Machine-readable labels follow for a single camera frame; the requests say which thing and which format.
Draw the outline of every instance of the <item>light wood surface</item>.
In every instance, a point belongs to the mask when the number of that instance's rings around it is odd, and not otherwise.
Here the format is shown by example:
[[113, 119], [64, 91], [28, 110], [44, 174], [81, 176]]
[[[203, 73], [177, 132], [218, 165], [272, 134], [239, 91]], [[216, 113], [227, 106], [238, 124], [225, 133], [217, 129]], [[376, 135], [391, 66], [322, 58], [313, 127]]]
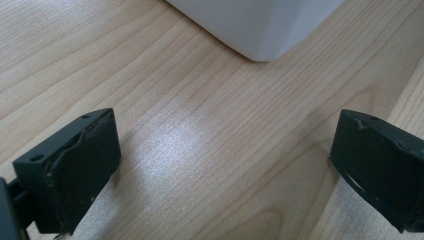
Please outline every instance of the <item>light wood surface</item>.
[[397, 233], [327, 160], [342, 108], [424, 137], [423, 56], [415, 0], [346, 0], [270, 63], [165, 1], [2, 1], [0, 175], [113, 107], [121, 166], [66, 238], [424, 239]]

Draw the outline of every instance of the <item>white plastic base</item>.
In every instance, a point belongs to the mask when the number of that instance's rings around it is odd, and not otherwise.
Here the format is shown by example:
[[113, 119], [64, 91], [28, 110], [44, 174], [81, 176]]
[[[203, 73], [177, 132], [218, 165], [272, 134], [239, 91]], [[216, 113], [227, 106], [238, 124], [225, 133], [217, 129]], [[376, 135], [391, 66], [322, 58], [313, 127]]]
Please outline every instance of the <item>white plastic base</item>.
[[343, 0], [167, 0], [255, 61], [279, 58]]

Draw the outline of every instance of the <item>black clamp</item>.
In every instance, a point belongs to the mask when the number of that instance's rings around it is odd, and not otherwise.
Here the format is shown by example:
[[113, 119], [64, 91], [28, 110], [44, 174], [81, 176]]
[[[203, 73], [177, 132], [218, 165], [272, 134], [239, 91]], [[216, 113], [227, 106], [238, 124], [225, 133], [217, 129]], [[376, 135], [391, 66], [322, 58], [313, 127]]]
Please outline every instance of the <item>black clamp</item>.
[[424, 231], [424, 141], [364, 113], [342, 110], [330, 160], [400, 232]]
[[17, 178], [0, 178], [0, 239], [75, 231], [121, 158], [113, 109], [85, 114], [13, 162]]

